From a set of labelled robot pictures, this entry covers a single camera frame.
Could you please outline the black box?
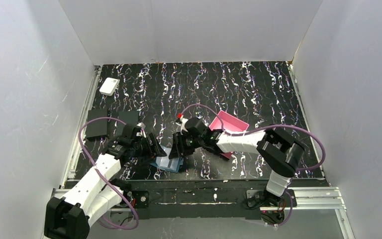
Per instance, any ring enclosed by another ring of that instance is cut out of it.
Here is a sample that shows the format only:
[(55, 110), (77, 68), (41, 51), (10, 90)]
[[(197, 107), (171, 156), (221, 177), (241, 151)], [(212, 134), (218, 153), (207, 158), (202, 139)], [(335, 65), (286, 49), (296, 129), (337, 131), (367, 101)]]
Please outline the black box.
[[(88, 117), (87, 122), (101, 118), (101, 117), (108, 117), (109, 116), (109, 110), (107, 108), (102, 109), (92, 109), (88, 111)], [(96, 120), (86, 127), (85, 136), (86, 139), (89, 141), (95, 141), (100, 140), (102, 138), (108, 137), (108, 120), (107, 119), (100, 119)]]
[[(139, 123), (139, 111), (121, 111), (118, 112), (117, 118), (126, 124), (137, 125)], [(121, 135), (124, 127), (124, 124), (116, 121), (114, 135)]]

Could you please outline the black box far left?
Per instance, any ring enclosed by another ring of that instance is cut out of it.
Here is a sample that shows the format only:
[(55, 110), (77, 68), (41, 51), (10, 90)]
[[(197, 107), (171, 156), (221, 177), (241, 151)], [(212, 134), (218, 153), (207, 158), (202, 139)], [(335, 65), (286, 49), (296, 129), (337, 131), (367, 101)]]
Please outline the black box far left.
[[(101, 118), (101, 117), (108, 117), (109, 116), (109, 110), (107, 108), (102, 109), (92, 109), (88, 111), (88, 117), (87, 122)], [(108, 120), (107, 119), (100, 119), (96, 120), (86, 127), (85, 136), (86, 139), (89, 141), (95, 141), (100, 140), (102, 138), (108, 137)]]

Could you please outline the aluminium frame rail left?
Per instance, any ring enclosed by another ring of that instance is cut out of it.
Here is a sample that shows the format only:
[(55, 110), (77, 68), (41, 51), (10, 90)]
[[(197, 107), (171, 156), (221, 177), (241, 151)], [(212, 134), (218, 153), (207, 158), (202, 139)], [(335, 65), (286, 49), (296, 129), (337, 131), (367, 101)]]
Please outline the aluminium frame rail left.
[(75, 133), (74, 141), (72, 143), (67, 165), (64, 171), (64, 175), (62, 177), (62, 181), (58, 189), (64, 189), (67, 181), (73, 180), (75, 177), (75, 171), (76, 171), (79, 155), (81, 152), (80, 140), (78, 139), (78, 137), (79, 137), (81, 128), (87, 122), (88, 111), (93, 106), (93, 101), (96, 95), (96, 90), (97, 90), (97, 86), (98, 86), (98, 82), (99, 82), (99, 78), (101, 74), (101, 69), (102, 69), (102, 66), (99, 66), (99, 65), (95, 66), (94, 76), (92, 78), (91, 85), (88, 90), (86, 101), (85, 101), (82, 114), (80, 117), (80, 122), (77, 127), (77, 131)]

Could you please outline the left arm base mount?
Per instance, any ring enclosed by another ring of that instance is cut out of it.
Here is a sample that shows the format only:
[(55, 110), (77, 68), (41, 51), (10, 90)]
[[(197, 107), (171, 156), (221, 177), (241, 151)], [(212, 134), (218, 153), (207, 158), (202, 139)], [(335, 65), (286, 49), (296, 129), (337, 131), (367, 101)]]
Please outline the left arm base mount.
[[(124, 196), (137, 212), (139, 209), (148, 208), (148, 191), (127, 191)], [(111, 209), (109, 219), (119, 226), (133, 226), (135, 223), (134, 214), (124, 201)]]

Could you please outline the blue card holder wallet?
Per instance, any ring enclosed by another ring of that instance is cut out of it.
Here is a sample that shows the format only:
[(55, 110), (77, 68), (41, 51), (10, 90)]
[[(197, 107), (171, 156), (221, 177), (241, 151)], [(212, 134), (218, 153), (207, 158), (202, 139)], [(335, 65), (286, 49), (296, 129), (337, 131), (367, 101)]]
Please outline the blue card holder wallet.
[(167, 172), (178, 173), (184, 159), (182, 157), (169, 159), (168, 155), (171, 152), (171, 148), (162, 146), (162, 149), (166, 152), (167, 156), (157, 157), (156, 161), (150, 165)]

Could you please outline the white small device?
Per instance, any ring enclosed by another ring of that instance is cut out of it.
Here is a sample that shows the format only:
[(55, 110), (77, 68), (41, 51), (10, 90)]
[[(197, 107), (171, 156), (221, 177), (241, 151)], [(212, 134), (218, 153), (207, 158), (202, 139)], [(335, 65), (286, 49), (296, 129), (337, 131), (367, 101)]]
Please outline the white small device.
[(101, 85), (99, 92), (104, 96), (112, 96), (120, 83), (119, 79), (106, 78)]

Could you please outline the aluminium frame rail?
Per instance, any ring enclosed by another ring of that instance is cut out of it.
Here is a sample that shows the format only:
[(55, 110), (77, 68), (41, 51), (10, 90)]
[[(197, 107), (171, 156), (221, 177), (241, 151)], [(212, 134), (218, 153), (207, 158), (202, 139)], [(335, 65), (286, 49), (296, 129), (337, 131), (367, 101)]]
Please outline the aluminium frame rail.
[[(336, 212), (341, 232), (344, 238), (352, 239), (346, 206), (337, 187), (294, 187), (297, 206), (295, 210), (334, 210)], [(148, 191), (149, 205), (139, 209), (139, 219), (158, 218), (245, 218), (259, 220), (258, 210), (247, 210), (243, 200), (247, 190), (239, 186), (198, 187), (191, 185), (177, 188), (139, 189)]]
[(85, 101), (82, 114), (80, 117), (80, 122), (77, 127), (77, 131), (75, 133), (74, 141), (72, 143), (67, 165), (64, 171), (64, 175), (62, 177), (62, 181), (58, 189), (64, 189), (67, 181), (73, 180), (75, 177), (75, 171), (76, 171), (79, 155), (81, 152), (80, 140), (78, 139), (78, 137), (79, 137), (81, 128), (87, 122), (88, 111), (93, 106), (93, 101), (96, 95), (96, 90), (97, 90), (97, 86), (98, 86), (98, 82), (99, 82), (99, 78), (101, 74), (101, 69), (102, 69), (102, 66), (99, 66), (99, 65), (95, 66), (94, 76), (92, 78), (91, 85), (88, 90), (86, 101)]

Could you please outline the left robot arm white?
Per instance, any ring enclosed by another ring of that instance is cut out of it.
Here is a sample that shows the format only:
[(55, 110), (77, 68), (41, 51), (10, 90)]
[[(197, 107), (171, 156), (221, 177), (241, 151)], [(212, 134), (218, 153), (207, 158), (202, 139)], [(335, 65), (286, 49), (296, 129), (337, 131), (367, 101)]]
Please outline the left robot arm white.
[(50, 239), (85, 239), (92, 225), (113, 206), (130, 205), (124, 192), (131, 188), (111, 180), (130, 158), (146, 164), (166, 156), (155, 135), (144, 132), (145, 125), (126, 124), (122, 134), (102, 149), (93, 167), (62, 197), (52, 197), (46, 205), (44, 235)]

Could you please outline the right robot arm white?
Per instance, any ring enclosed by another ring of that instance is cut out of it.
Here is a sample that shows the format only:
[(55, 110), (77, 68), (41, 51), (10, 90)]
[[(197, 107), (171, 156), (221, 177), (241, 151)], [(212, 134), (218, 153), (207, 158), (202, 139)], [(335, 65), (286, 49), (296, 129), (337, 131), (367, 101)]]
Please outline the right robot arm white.
[(192, 155), (197, 148), (213, 154), (258, 154), (272, 170), (265, 190), (275, 197), (284, 194), (305, 153), (305, 147), (278, 126), (253, 133), (231, 133), (223, 129), (210, 129), (197, 117), (177, 119), (176, 124), (180, 130), (173, 134), (169, 159)]

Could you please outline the black box near left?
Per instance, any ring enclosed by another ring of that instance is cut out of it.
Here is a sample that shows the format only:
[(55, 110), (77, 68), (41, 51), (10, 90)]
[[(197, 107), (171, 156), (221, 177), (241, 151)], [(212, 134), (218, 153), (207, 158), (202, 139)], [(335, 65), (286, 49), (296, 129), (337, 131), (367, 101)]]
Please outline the black box near left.
[[(139, 111), (121, 111), (118, 112), (117, 118), (126, 124), (137, 125), (139, 123)], [(114, 135), (121, 135), (124, 127), (124, 124), (116, 121)]]

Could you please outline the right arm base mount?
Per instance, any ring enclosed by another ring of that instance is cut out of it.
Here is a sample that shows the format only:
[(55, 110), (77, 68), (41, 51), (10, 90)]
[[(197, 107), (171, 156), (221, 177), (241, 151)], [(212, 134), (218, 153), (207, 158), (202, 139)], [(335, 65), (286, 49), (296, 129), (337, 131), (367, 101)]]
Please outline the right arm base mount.
[(284, 225), (297, 206), (294, 190), (287, 189), (280, 197), (267, 190), (247, 190), (243, 207), (247, 210), (258, 210), (261, 213), (262, 225), (278, 228)]

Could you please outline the aluminium frame rail front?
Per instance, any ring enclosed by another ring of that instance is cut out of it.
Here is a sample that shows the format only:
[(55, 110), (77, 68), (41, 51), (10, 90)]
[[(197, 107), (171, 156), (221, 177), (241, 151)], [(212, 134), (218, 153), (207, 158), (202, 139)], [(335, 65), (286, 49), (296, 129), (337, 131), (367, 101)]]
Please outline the aluminium frame rail front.
[[(341, 232), (344, 238), (352, 239), (346, 206), (337, 187), (294, 187), (297, 206), (295, 210), (334, 210), (336, 212)], [(243, 200), (247, 190), (239, 186), (198, 187), (191, 185), (177, 188), (139, 189), (148, 191), (149, 205), (139, 209), (139, 219), (158, 218), (245, 218), (259, 220), (258, 210), (247, 210)]]

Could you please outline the pink plastic box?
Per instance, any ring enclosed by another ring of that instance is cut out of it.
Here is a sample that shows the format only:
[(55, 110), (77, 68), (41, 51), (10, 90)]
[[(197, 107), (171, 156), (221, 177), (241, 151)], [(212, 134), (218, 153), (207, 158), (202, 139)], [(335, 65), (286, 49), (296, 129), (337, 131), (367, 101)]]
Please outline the pink plastic box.
[[(226, 111), (219, 111), (217, 114), (220, 119), (223, 121), (223, 128), (225, 131), (229, 132), (243, 132), (246, 131), (249, 127), (249, 124), (238, 119), (237, 117), (227, 113)], [(215, 129), (221, 129), (221, 121), (218, 117), (215, 117), (214, 120), (209, 125), (209, 128), (214, 131)]]

